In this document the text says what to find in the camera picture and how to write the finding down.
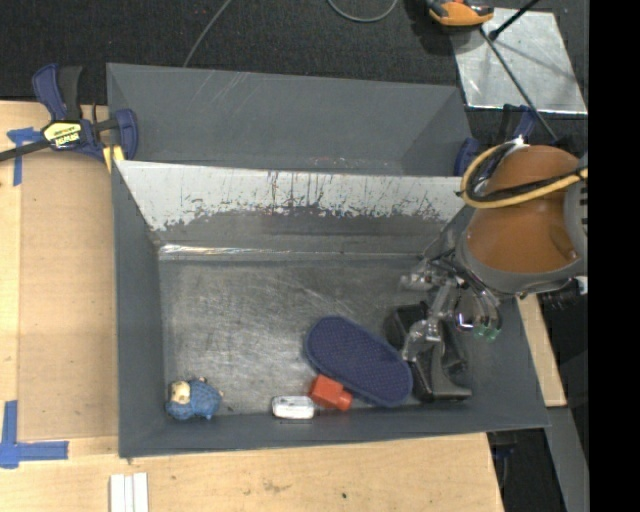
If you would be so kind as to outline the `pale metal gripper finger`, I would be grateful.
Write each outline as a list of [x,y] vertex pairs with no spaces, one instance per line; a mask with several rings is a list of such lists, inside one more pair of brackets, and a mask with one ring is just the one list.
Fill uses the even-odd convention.
[[426,292],[431,290],[436,280],[436,273],[433,270],[412,271],[400,278],[399,284],[402,289]]
[[418,355],[442,344],[441,322],[420,320],[412,324],[404,337],[401,356],[407,362],[414,362]]

